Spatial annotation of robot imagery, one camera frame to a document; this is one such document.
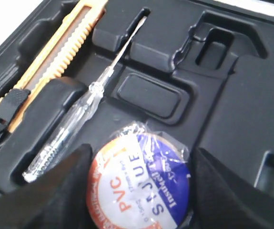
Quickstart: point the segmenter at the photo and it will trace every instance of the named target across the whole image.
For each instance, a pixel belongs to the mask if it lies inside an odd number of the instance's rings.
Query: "tool case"
[[[0,46],[0,97],[77,2],[44,0]],[[142,16],[146,23],[68,154],[83,143],[98,148],[131,121],[146,123],[190,151],[197,228],[233,221],[240,228],[244,220],[274,228],[274,17],[212,0],[109,0],[64,76],[0,137],[0,196],[26,184],[23,171]]]

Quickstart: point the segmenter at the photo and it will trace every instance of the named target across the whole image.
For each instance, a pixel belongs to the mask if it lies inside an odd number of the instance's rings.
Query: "voltage tester screwdriver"
[[[97,81],[90,84],[88,91],[74,103],[63,117],[46,144],[36,155],[28,169],[22,174],[27,182],[36,180],[46,170],[54,167],[62,159],[65,150],[71,145],[84,123],[92,118],[103,98],[104,88],[114,72],[114,67],[124,55],[132,38],[144,24],[145,20],[146,17],[143,17],[139,21],[111,65],[103,71]]]

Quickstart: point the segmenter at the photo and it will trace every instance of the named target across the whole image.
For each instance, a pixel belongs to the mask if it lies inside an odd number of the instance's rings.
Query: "pvc tape roll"
[[[96,155],[87,207],[100,229],[175,229],[187,213],[189,178],[179,150],[166,139],[124,135]]]

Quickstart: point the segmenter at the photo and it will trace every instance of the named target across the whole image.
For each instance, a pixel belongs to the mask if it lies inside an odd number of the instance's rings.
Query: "utility knife slider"
[[[0,98],[0,137],[6,129],[14,132],[43,87],[50,80],[62,76],[104,14],[107,1],[80,0],[20,80]]]

